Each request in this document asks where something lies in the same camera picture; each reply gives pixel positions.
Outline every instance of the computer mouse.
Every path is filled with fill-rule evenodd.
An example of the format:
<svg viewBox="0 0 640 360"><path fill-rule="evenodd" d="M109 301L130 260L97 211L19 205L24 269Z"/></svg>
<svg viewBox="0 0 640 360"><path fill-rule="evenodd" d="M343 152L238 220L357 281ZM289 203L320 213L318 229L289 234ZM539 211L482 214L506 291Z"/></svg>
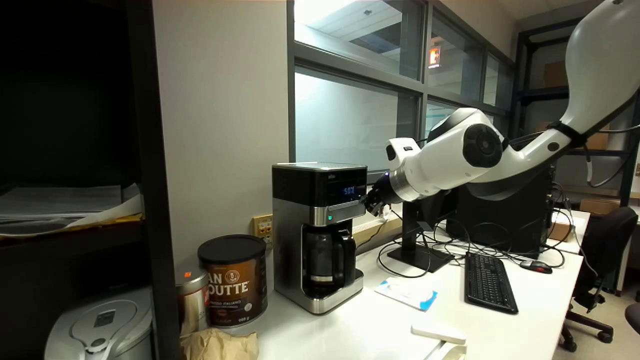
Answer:
<svg viewBox="0 0 640 360"><path fill-rule="evenodd" d="M548 266L542 261L525 260L520 263L520 267L535 272L541 272L543 274L551 274L554 271L551 266Z"/></svg>

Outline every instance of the electrical outlet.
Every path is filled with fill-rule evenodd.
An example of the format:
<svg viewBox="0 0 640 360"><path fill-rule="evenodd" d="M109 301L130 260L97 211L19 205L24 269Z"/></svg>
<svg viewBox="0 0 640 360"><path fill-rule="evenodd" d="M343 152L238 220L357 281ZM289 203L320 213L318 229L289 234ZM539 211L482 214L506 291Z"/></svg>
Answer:
<svg viewBox="0 0 640 360"><path fill-rule="evenodd" d="M267 249L273 248L273 215L261 215L252 218L252 235L264 240Z"/></svg>

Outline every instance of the floor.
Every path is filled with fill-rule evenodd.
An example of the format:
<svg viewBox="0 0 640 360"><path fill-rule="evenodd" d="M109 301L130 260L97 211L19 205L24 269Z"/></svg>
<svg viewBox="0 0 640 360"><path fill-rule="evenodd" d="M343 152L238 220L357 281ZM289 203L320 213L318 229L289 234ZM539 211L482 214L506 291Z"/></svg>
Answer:
<svg viewBox="0 0 640 360"><path fill-rule="evenodd" d="M603 360L633 359L640 352L640 334L636 333L625 319L625 309L636 302L636 291L640 290L640 281L627 281L622 296L604 293L606 302L598 305L587 316L613 326L614 336L611 344L600 342L598 331L584 325L567 322L573 338L578 344L576 352L568 352L558 347L553 360ZM582 306L576 306L576 313L586 315Z"/></svg>

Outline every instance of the black office chair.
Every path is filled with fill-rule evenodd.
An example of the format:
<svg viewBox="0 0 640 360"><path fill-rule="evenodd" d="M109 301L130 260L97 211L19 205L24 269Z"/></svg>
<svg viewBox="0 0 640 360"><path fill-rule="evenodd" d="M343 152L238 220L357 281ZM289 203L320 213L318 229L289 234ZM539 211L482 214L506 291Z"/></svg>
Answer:
<svg viewBox="0 0 640 360"><path fill-rule="evenodd" d="M634 210L626 207L618 208L604 216L585 234L582 241L582 253L598 275L596 276L583 261L573 289L573 299L576 303L584 306L587 313L593 310L597 304L604 302L604 297L600 295L604 277L619 266L622 253L636 227L637 219L638 215ZM600 286L596 292L590 293L597 284ZM598 339L603 343L610 343L613 340L611 326L574 313L572 308L573 306L570 306L566 313L567 320L600 330ZM577 345L566 324L562 328L562 337L564 338L562 347L574 352Z"/></svg>
<svg viewBox="0 0 640 360"><path fill-rule="evenodd" d="M625 318L634 330L640 334L640 304L629 305L625 311Z"/></svg>

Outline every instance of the chair base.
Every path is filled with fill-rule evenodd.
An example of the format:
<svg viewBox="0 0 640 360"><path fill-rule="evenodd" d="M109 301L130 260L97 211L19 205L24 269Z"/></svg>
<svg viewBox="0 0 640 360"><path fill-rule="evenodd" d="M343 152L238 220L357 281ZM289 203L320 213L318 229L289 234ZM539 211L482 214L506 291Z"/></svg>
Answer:
<svg viewBox="0 0 640 360"><path fill-rule="evenodd" d="M600 332L598 333L598 339L603 343L608 344L613 341L613 328L605 323L596 321L592 318L588 318L584 315L576 314L571 310L566 312L565 319L600 330ZM564 339L564 342L561 346L567 351L576 351L578 345L574 342L573 335L571 335L571 332L566 325L562 326L561 334Z"/></svg>

